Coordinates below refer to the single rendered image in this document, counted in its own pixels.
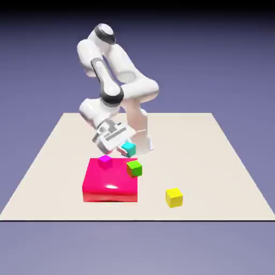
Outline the small cyan cube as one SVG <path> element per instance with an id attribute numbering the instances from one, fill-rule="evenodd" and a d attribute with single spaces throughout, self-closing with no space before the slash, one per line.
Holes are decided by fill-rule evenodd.
<path id="1" fill-rule="evenodd" d="M 122 146 L 122 154 L 126 157 L 132 157 L 136 154 L 136 145 L 131 142 L 125 142 Z"/>

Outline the small yellow cube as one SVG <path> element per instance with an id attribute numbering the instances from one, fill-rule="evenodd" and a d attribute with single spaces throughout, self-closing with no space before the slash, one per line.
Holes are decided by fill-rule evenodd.
<path id="1" fill-rule="evenodd" d="M 165 201 L 170 208 L 180 207 L 183 204 L 183 194 L 179 188 L 167 189 L 165 191 Z"/>

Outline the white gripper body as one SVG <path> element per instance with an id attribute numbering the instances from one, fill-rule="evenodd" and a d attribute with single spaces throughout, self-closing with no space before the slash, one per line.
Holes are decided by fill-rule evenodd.
<path id="1" fill-rule="evenodd" d="M 135 133 L 136 131 L 126 124 L 114 124 L 112 126 L 101 124 L 92 141 L 104 153 L 105 151 L 113 151 Z"/>

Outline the small magenta cube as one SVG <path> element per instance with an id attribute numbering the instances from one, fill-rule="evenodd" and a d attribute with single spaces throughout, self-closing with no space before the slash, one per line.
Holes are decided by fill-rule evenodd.
<path id="1" fill-rule="evenodd" d="M 104 169 L 107 170 L 112 166 L 112 158 L 109 155 L 104 155 L 98 158 L 98 165 Z"/>

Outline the large pink box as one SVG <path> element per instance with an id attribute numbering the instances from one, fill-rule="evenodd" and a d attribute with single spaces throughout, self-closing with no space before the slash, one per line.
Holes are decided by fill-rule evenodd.
<path id="1" fill-rule="evenodd" d="M 127 172 L 135 158 L 112 158 L 110 164 L 91 158 L 82 184 L 85 202 L 137 202 L 138 178 Z"/>

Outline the small green cube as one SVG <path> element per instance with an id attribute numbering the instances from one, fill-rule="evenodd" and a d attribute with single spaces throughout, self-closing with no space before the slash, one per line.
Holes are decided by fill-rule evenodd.
<path id="1" fill-rule="evenodd" d="M 142 175 L 142 164 L 138 160 L 127 162 L 127 173 L 131 177 L 139 177 Z"/>

